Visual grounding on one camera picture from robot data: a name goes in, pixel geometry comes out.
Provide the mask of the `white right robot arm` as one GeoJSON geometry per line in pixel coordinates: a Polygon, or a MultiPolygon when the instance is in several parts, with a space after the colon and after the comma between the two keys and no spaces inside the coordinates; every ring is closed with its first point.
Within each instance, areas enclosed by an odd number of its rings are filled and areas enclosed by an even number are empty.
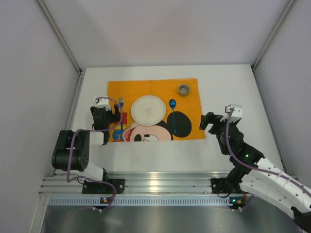
{"type": "Polygon", "coordinates": [[[255,195],[291,217],[301,230],[311,231],[311,190],[274,165],[262,152],[244,141],[237,125],[242,119],[239,105],[228,105],[223,115],[201,115],[200,130],[211,125],[223,155],[234,168],[225,179],[231,193],[255,195]]]}

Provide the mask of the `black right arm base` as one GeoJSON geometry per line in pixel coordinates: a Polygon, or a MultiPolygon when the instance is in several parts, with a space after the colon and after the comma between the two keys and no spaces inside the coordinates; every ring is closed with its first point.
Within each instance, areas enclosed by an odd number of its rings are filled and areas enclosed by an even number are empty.
{"type": "Polygon", "coordinates": [[[238,182],[228,178],[212,178],[210,179],[213,194],[242,194],[238,182]]]}

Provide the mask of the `orange Mickey Mouse placemat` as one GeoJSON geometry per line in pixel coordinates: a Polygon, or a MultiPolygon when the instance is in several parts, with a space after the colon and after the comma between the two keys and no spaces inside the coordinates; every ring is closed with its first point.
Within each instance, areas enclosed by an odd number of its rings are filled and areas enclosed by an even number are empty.
{"type": "Polygon", "coordinates": [[[119,125],[111,132],[110,142],[157,142],[171,140],[204,139],[205,134],[199,130],[202,107],[196,78],[144,80],[144,81],[110,81],[107,94],[110,98],[124,100],[123,131],[119,125]],[[186,97],[179,96],[181,84],[190,86],[186,97]],[[161,98],[166,105],[164,119],[153,126],[143,126],[134,122],[131,106],[135,100],[145,95],[161,98]],[[173,132],[172,109],[169,101],[174,99],[176,133],[173,132]]]}

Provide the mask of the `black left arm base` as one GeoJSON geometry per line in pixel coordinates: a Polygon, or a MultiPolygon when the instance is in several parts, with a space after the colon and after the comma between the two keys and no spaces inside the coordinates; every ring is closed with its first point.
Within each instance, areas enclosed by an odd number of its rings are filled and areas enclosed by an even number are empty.
{"type": "MultiPolygon", "coordinates": [[[[116,189],[116,194],[122,194],[125,189],[125,179],[109,179],[108,182],[116,189]]],[[[98,182],[84,181],[83,194],[114,194],[111,186],[98,182]]]]}

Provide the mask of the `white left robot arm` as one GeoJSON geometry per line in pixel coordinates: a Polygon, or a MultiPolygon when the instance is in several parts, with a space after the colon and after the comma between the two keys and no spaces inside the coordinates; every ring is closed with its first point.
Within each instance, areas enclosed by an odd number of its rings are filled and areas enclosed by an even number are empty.
{"type": "Polygon", "coordinates": [[[110,97],[97,97],[94,99],[95,105],[90,107],[93,123],[90,129],[61,130],[52,154],[52,167],[56,170],[66,172],[68,183],[73,180],[87,179],[96,181],[90,175],[77,175],[71,177],[72,171],[84,174],[91,166],[89,161],[89,148],[91,134],[98,134],[101,145],[106,145],[110,139],[110,132],[122,124],[124,105],[123,98],[118,101],[110,97]]]}

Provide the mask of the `cream round plate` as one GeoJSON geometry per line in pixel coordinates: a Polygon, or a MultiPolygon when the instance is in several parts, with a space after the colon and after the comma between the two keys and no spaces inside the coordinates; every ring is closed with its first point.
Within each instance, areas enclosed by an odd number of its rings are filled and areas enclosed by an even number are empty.
{"type": "Polygon", "coordinates": [[[164,101],[154,95],[145,95],[131,106],[131,116],[135,123],[143,126],[153,126],[164,119],[166,115],[164,101]]]}

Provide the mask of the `small grey cup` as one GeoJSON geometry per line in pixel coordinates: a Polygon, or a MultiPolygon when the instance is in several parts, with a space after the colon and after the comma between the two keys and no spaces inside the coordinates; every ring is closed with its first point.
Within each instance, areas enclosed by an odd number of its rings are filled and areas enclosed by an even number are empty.
{"type": "Polygon", "coordinates": [[[190,86],[187,84],[181,84],[178,87],[179,96],[186,97],[190,93],[190,86]]]}

